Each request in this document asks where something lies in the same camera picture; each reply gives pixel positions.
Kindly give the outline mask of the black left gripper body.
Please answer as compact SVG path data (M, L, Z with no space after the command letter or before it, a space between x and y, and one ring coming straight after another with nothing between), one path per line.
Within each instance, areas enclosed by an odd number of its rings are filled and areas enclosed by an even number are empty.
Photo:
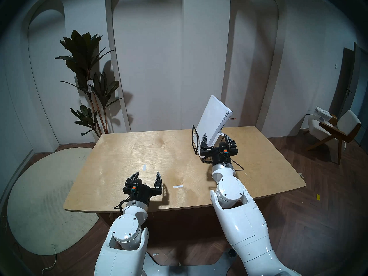
M127 179L123 188L123 193L128 195L128 198L123 202L139 201L145 205L149 205L150 199L153 196L162 195L162 191L163 185L162 189L155 189L144 185L139 178L134 181Z

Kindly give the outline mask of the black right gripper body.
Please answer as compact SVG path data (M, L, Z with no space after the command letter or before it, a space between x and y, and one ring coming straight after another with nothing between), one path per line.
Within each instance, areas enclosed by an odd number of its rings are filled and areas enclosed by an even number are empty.
M200 149L200 156L202 163L211 163L212 165L217 165L220 163L230 163L231 156L238 154L238 149L230 149L226 142L220 142L217 147L207 147L206 149Z

